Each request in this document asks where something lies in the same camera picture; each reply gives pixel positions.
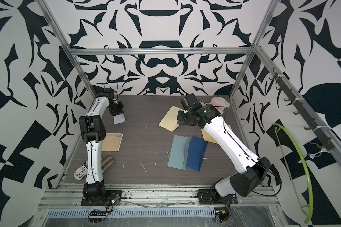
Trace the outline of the black hook rack rail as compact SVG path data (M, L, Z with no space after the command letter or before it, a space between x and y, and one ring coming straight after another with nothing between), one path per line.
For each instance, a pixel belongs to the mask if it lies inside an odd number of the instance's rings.
M335 145L333 144L333 140L329 133L326 132L328 126L322 123L316 112L290 83L288 78L285 75L280 75L277 72L274 72L274 70L275 69L273 69L274 75L272 76L271 80L274 80L279 85L277 90L283 91L287 96L284 101L291 103L296 109L296 112L293 114L301 115L301 117L307 123L307 127L305 127L304 130L312 131L326 150L331 151L334 149Z

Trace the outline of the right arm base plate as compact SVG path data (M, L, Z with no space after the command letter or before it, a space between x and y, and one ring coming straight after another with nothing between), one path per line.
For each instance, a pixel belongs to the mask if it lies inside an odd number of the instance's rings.
M222 197L216 192L216 190L211 190L211 189L199 189L197 198L199 200L199 203L203 205L238 204L236 194L230 194L226 197Z

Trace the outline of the white letter paper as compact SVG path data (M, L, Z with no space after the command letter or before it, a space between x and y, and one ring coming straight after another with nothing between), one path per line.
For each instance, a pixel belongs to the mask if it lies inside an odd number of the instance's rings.
M113 117L114 125L123 124L126 122L125 114L118 114Z

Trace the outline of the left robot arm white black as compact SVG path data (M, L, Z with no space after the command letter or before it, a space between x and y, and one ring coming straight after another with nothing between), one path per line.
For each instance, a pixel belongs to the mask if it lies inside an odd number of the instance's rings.
M124 106L117 100L117 92L106 88L95 96L89 112L79 118L81 137L87 149L87 176L83 188L85 200L106 200L107 193L102 174L102 144L106 137L106 129L102 116L109 110L112 116L123 114Z

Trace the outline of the pale yellow envelope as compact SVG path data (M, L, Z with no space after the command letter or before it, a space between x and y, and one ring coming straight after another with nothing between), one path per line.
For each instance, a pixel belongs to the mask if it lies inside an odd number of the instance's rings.
M179 111L183 112L183 109L172 106L164 118L160 121L159 126L171 132L175 131L179 126L177 121Z

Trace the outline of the white teddy bear pink shirt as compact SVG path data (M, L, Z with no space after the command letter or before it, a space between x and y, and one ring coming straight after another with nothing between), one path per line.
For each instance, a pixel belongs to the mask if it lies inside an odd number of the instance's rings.
M230 103L226 99L218 96L213 97L210 104L212 104L221 115L230 107Z

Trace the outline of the right black connector board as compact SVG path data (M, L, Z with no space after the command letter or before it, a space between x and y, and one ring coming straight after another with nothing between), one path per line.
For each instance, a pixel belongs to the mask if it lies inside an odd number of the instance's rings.
M217 210L215 212L214 219L215 219L216 222L224 223L225 221L227 221L229 219L230 216L231 216L231 212L230 211Z

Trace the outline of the left black connector board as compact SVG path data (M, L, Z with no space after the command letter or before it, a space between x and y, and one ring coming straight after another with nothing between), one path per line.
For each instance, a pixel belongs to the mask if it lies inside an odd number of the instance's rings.
M109 210L109 211L100 211L98 209L92 210L88 214L88 221L90 223L95 223L95 224L100 223L104 219L106 219L112 212L113 210Z

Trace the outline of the light blue envelope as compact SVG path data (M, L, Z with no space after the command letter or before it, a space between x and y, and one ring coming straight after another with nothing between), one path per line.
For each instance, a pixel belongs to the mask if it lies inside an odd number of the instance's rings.
M174 135L168 167L186 170L188 159L189 137Z

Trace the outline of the cream letter paper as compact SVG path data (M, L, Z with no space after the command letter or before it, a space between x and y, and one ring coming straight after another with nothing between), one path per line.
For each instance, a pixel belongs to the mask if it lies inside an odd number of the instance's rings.
M123 133L106 133L101 151L118 152L121 146L122 138Z

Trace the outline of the dark blue envelope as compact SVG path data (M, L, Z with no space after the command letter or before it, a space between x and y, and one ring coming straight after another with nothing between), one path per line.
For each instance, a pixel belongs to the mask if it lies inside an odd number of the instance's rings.
M188 147L187 168L200 171L208 142L193 136Z

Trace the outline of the plaid checkered tube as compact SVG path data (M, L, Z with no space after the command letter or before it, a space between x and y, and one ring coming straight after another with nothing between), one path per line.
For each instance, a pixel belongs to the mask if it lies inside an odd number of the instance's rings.
M112 156L105 156L102 158L101 160L101 170L102 173L105 173L113 164L114 164L115 160Z

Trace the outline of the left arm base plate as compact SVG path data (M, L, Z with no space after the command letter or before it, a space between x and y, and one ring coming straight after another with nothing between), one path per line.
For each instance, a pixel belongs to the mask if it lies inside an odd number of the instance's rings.
M94 195L84 194L81 201L81 206L108 206L116 205L121 202L122 190L107 190L105 195L95 193Z

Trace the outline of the tan yellow envelope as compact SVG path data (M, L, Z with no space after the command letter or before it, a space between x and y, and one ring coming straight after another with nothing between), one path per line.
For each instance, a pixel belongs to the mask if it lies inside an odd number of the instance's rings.
M205 141L222 145L226 144L231 139L228 133L233 131L228 125L224 126L223 123L221 123L206 124L201 132Z

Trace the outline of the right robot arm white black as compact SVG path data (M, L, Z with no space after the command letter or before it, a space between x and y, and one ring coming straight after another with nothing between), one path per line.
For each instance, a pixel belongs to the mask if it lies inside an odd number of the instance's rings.
M180 99L183 111L177 113L179 125L189 125L204 129L232 161L236 174L223 178L211 186L214 200L231 194L248 196L265 179L271 163L260 158L232 132L221 113L212 104L203 105L194 94Z

